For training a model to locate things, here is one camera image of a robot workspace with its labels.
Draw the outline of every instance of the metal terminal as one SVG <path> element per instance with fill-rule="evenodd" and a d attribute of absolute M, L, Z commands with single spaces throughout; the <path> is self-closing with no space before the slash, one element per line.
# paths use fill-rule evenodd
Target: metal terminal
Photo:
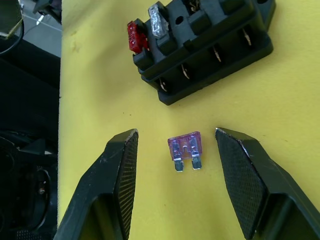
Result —
<path fill-rule="evenodd" d="M 41 188 L 39 188 L 39 190 L 38 190 L 38 193 L 39 193 L 40 195 L 44 194 L 45 192 L 46 192 L 46 190 L 45 190 L 44 187 L 41 187 Z"/>
<path fill-rule="evenodd" d="M 200 153 L 198 149 L 197 139 L 192 136 L 190 140 L 191 156 L 192 156 L 192 167 L 194 170 L 201 169 L 202 163 Z"/>
<path fill-rule="evenodd" d="M 219 53 L 218 53 L 218 51 L 217 51 L 217 49 L 215 47 L 213 48 L 213 51 L 214 51 L 214 54 L 215 54 L 216 58 L 221 63 L 222 61 L 221 61 L 220 55 L 219 55 Z"/>
<path fill-rule="evenodd" d="M 244 28 L 242 28 L 242 32 L 243 32 L 244 37 L 247 40 L 249 46 L 251 46 L 252 44 L 251 44 L 251 40 L 250 40 L 250 37 L 249 37 L 248 33 L 246 32 L 246 30 Z"/>
<path fill-rule="evenodd" d="M 184 162 L 182 161 L 180 146 L 177 142 L 173 142 L 172 146 L 173 146 L 174 168 L 177 172 L 182 172 L 184 170 Z"/>
<path fill-rule="evenodd" d="M 189 74 L 188 74 L 188 70 L 185 68 L 185 66 L 184 66 L 183 64 L 181 64 L 181 67 L 182 67 L 183 75 L 184 75 L 187 79 L 190 79 Z"/>
<path fill-rule="evenodd" d="M 200 1 L 199 0 L 190 0 L 189 5 L 191 6 L 192 12 L 197 12 L 200 9 Z"/>
<path fill-rule="evenodd" d="M 160 87 L 162 88 L 163 91 L 168 92 L 166 82 L 163 81 L 161 78 L 159 78 L 160 81 Z"/>

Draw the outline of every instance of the yellow table surface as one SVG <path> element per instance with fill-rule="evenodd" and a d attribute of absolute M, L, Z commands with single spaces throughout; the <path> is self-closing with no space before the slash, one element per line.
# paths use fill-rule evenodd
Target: yellow table surface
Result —
<path fill-rule="evenodd" d="M 127 23 L 154 0 L 64 0 L 58 219 L 114 135 L 139 131 L 131 240 L 244 239 L 215 127 L 260 141 L 320 210 L 320 0 L 278 0 L 271 55 L 170 106 L 141 80 Z M 202 169 L 175 171 L 170 137 L 200 131 Z"/>

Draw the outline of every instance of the blade fuse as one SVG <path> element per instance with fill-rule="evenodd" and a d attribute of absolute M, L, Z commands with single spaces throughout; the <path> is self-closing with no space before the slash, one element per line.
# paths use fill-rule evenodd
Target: blade fuse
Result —
<path fill-rule="evenodd" d="M 161 15 L 158 4 L 154 4 L 149 7 L 150 25 L 152 29 L 152 35 L 160 39 L 166 35 L 169 31 L 169 23 Z"/>
<path fill-rule="evenodd" d="M 189 134 L 171 137 L 168 139 L 171 158 L 174 161 L 174 168 L 177 172 L 184 170 L 185 159 L 192 159 L 193 169 L 201 169 L 201 135 L 200 132 L 194 131 Z"/>
<path fill-rule="evenodd" d="M 143 32 L 139 31 L 137 24 L 131 21 L 127 27 L 130 50 L 136 54 L 142 53 L 143 48 L 149 50 L 147 37 Z"/>

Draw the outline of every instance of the black fuse holder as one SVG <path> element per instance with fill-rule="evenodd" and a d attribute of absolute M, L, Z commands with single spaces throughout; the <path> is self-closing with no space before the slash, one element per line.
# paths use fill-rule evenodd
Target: black fuse holder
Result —
<path fill-rule="evenodd" d="M 156 5 L 166 34 L 156 37 L 150 19 L 137 19 L 148 49 L 133 59 L 141 78 L 166 105 L 273 51 L 268 28 L 275 0 L 173 0 Z"/>

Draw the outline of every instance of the red fuse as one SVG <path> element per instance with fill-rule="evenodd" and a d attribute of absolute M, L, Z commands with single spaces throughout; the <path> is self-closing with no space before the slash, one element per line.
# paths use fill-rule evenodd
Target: red fuse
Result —
<path fill-rule="evenodd" d="M 139 54 L 142 49 L 148 49 L 148 40 L 144 33 L 140 32 L 137 24 L 133 21 L 128 23 L 129 48 L 131 51 Z"/>

